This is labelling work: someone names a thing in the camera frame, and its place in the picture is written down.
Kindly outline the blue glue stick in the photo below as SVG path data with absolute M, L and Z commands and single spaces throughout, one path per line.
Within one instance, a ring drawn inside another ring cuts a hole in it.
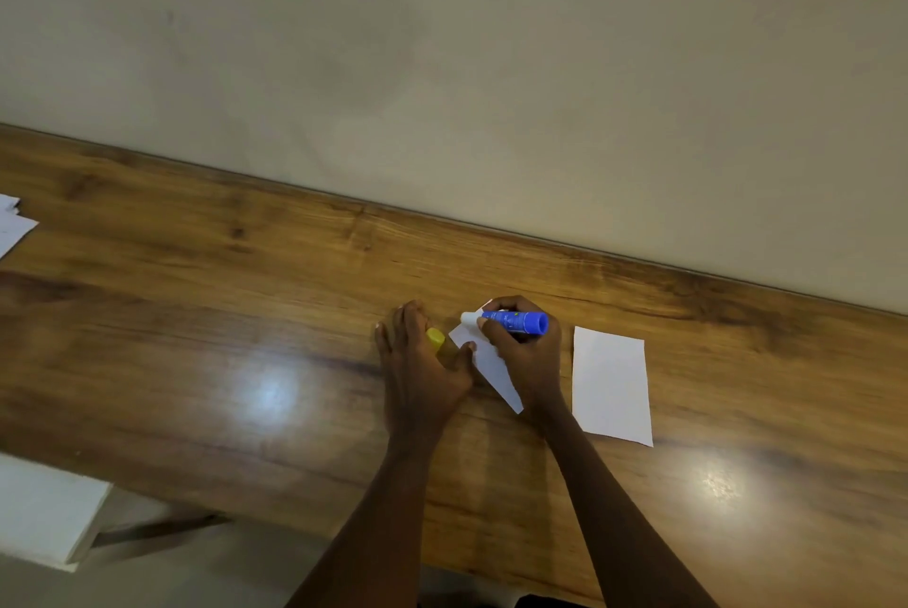
M 542 336 L 550 327 L 549 316 L 542 312 L 480 310 L 460 315 L 463 326 L 478 326 L 481 319 L 495 321 L 511 335 Z

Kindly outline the small white paper piece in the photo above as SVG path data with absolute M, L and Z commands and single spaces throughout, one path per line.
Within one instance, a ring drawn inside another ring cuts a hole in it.
M 462 313 L 460 323 L 448 337 L 458 348 L 469 342 L 476 345 L 472 353 L 474 367 L 514 413 L 521 414 L 524 406 L 508 373 L 506 363 L 477 326 L 476 321 L 481 314 L 481 310 Z

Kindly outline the white rectangular paper sheet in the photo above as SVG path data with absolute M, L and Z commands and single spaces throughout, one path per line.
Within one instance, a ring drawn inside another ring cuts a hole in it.
M 574 328 L 572 413 L 586 433 L 653 447 L 644 340 Z

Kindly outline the person's left hand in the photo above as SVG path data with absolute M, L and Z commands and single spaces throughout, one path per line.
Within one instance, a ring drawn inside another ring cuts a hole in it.
M 380 365 L 384 411 L 393 451 L 433 451 L 474 381 L 451 371 L 457 352 L 442 359 L 426 338 L 430 327 L 421 302 L 411 300 L 392 313 L 387 326 L 392 365 Z

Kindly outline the person's right hand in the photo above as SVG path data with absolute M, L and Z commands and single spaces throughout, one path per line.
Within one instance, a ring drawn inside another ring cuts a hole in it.
M 552 421 L 569 416 L 569 408 L 560 385 L 562 333 L 559 320 L 522 296 L 499 297 L 484 310 L 542 312 L 549 316 L 550 327 L 542 336 L 516 339 L 516 357 L 506 367 L 524 406 L 524 414 L 540 432 Z

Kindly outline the person's left forearm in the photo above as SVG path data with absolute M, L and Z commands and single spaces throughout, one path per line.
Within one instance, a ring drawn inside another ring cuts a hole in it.
M 392 434 L 362 500 L 285 608 L 419 608 L 421 544 L 440 430 Z

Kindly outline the person's right forearm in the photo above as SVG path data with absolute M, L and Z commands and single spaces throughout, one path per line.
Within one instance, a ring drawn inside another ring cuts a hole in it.
M 719 608 L 622 488 L 563 404 L 537 416 L 607 608 Z

